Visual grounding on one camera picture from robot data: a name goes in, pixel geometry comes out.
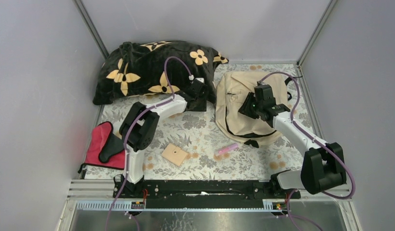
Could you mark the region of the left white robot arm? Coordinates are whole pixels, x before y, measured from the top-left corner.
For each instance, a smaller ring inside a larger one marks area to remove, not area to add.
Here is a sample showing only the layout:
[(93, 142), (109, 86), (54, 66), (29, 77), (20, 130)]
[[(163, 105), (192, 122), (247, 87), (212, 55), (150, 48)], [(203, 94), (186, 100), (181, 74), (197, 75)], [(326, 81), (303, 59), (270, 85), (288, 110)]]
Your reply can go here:
[(204, 79), (196, 78), (186, 90), (180, 90), (167, 99), (132, 105), (119, 129), (125, 150), (121, 188), (126, 194), (136, 198), (142, 193), (144, 153), (153, 141), (158, 123), (186, 111), (204, 111), (207, 96)]

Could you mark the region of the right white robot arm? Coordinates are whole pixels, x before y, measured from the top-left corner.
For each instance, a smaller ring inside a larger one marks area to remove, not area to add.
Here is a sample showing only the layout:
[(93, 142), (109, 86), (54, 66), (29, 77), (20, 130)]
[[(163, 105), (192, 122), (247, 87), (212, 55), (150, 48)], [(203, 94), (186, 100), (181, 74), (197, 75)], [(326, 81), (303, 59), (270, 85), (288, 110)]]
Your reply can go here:
[(273, 197), (282, 198), (291, 189), (317, 194), (346, 184), (341, 146), (327, 143), (296, 122), (286, 105), (276, 103), (270, 85), (258, 83), (254, 92), (247, 95), (239, 113), (266, 122), (303, 156), (300, 170), (286, 170), (271, 176), (269, 192)]

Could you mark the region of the beige canvas student bag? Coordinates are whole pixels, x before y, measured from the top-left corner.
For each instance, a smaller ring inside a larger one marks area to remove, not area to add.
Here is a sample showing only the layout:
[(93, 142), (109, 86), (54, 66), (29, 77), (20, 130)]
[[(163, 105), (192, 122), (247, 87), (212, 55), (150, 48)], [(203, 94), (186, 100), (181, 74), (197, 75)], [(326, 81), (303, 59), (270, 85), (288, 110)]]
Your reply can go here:
[(215, 119), (220, 130), (227, 137), (253, 147), (274, 143), (282, 134), (273, 128), (272, 121), (252, 119), (238, 110), (247, 94), (259, 84), (270, 85), (276, 103), (289, 108), (286, 78), (283, 72), (226, 72), (217, 86)]

